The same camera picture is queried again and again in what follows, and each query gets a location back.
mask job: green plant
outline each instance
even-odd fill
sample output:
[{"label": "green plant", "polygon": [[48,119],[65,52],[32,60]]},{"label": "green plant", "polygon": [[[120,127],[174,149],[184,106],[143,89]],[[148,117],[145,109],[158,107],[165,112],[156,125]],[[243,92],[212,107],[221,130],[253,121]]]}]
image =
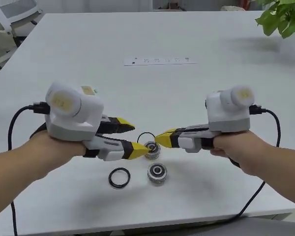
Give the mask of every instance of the green plant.
[{"label": "green plant", "polygon": [[265,35],[270,36],[276,29],[283,38],[295,32],[295,0],[257,0],[270,8],[256,19],[262,25]]}]

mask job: black ring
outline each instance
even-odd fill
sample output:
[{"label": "black ring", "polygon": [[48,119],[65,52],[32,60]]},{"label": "black ring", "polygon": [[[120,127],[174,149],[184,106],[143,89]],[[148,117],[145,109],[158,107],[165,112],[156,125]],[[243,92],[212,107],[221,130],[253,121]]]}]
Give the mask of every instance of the black ring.
[{"label": "black ring", "polygon": [[[123,184],[115,184],[112,181],[112,176],[117,171],[124,171],[127,174],[128,180],[126,181],[126,183],[123,183]],[[114,188],[124,188],[129,183],[130,178],[131,178],[130,172],[126,168],[124,168],[124,167],[119,167],[119,168],[116,168],[116,169],[114,169],[113,171],[110,172],[109,177],[108,177],[108,181],[109,181],[109,184],[112,187],[114,187]]]},{"label": "black ring", "polygon": [[[152,135],[152,136],[154,137],[154,139],[155,139],[155,135],[152,134],[151,132],[143,132],[142,134],[140,134],[140,135],[138,136],[137,143],[139,142],[139,139],[141,138],[141,136],[144,135],[144,134],[150,134],[150,135]],[[158,148],[157,143],[156,143],[156,142],[153,142],[153,143],[155,143],[155,144],[154,144],[154,148],[153,148],[153,150],[151,150],[151,151],[155,151],[155,150]]]}]

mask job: metal bearing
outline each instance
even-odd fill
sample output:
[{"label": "metal bearing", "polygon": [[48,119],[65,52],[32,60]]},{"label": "metal bearing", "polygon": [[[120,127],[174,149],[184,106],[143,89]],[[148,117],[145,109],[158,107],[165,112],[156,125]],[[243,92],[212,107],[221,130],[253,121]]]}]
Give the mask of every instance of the metal bearing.
[{"label": "metal bearing", "polygon": [[161,146],[157,144],[156,142],[149,141],[146,144],[144,144],[150,151],[145,154],[145,157],[149,160],[155,160],[159,157],[161,153]]},{"label": "metal bearing", "polygon": [[167,169],[160,163],[154,163],[148,167],[147,177],[152,183],[161,185],[166,180]]}]

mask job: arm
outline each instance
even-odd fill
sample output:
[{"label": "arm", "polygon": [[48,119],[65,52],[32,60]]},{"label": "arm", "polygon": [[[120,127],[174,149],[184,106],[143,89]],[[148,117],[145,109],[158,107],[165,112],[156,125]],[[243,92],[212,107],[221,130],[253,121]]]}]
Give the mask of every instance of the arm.
[{"label": "arm", "polygon": [[245,173],[258,176],[295,202],[295,150],[273,147],[252,132],[218,136],[214,146],[213,155],[229,156]]},{"label": "arm", "polygon": [[0,153],[0,212],[34,181],[85,154],[81,143],[50,138],[40,132],[23,146]]}]

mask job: label sticker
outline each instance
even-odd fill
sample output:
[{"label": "label sticker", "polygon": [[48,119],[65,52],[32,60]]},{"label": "label sticker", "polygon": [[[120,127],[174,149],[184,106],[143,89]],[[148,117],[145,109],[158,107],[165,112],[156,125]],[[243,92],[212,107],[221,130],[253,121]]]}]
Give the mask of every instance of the label sticker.
[{"label": "label sticker", "polygon": [[73,106],[72,99],[62,92],[56,92],[51,99],[51,103],[64,112],[69,112]]},{"label": "label sticker", "polygon": [[96,93],[90,86],[81,86],[81,88],[85,95],[95,95]]}]

